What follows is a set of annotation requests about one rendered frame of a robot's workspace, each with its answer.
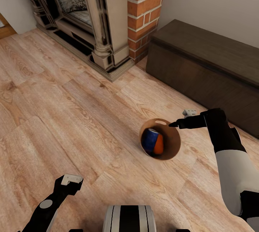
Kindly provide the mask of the robot trunk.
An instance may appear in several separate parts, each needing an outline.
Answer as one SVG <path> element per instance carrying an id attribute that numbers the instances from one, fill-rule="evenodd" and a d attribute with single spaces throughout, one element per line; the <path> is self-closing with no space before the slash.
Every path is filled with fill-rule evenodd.
<path id="1" fill-rule="evenodd" d="M 156 232 L 153 210 L 150 205 L 109 205 L 103 232 Z"/>

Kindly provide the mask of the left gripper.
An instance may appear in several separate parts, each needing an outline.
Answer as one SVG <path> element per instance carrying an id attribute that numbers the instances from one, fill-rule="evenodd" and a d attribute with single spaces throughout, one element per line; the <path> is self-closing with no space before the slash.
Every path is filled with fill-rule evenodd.
<path id="1" fill-rule="evenodd" d="M 76 192 L 81 189 L 83 181 L 80 182 L 80 183 L 70 181 L 70 183 L 68 185 L 63 186 L 63 185 L 61 185 L 63 177 L 64 177 L 64 175 L 62 177 L 58 178 L 55 181 L 53 192 L 61 191 L 63 193 L 63 195 L 64 195 L 64 199 L 63 200 L 65 200 L 67 195 L 74 196 L 76 194 Z"/>

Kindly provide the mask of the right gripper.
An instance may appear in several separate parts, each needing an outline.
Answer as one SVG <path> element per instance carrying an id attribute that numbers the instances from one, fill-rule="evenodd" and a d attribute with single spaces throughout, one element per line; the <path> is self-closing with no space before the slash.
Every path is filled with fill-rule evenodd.
<path id="1" fill-rule="evenodd" d="M 195 129 L 198 128 L 194 123 L 195 116 L 178 119 L 176 122 L 169 124 L 169 127 L 179 127 L 180 129 Z"/>

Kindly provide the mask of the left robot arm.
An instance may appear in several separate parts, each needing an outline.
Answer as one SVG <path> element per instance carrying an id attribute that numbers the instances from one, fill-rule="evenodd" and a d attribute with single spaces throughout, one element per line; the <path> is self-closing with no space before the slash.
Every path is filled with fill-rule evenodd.
<path id="1" fill-rule="evenodd" d="M 58 208 L 67 195 L 74 196 L 81 189 L 83 177 L 64 174 L 55 181 L 53 193 L 35 209 L 22 232 L 49 232 L 58 213 Z"/>

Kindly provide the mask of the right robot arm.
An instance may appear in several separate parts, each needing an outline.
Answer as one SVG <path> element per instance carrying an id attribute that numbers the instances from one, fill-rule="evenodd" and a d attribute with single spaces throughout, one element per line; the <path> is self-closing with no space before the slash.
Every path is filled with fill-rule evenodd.
<path id="1" fill-rule="evenodd" d="M 243 218 L 259 232 L 259 173 L 252 163 L 237 129 L 230 128 L 225 112 L 212 108 L 196 115 L 195 109 L 185 109 L 184 119 L 169 127 L 195 129 L 207 127 L 214 145 L 221 194 L 231 214 Z"/>

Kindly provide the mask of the trash can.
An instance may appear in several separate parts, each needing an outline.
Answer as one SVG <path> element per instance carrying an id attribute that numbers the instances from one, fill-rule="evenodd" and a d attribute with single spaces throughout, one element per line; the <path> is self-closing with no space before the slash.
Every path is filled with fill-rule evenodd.
<path id="1" fill-rule="evenodd" d="M 155 121 L 165 122 L 166 125 L 157 123 Z M 142 150 L 147 156 L 158 161 L 167 161 L 174 158 L 179 153 L 181 149 L 181 136 L 177 128 L 169 127 L 169 124 L 171 124 L 171 122 L 165 119 L 154 118 L 146 121 L 142 125 L 139 132 L 139 140 L 140 140 L 141 147 L 144 143 L 148 129 L 155 129 L 163 136 L 163 147 L 164 147 L 163 154 L 154 154 L 153 151 L 150 153 L 146 153 L 146 151 L 142 147 Z"/>

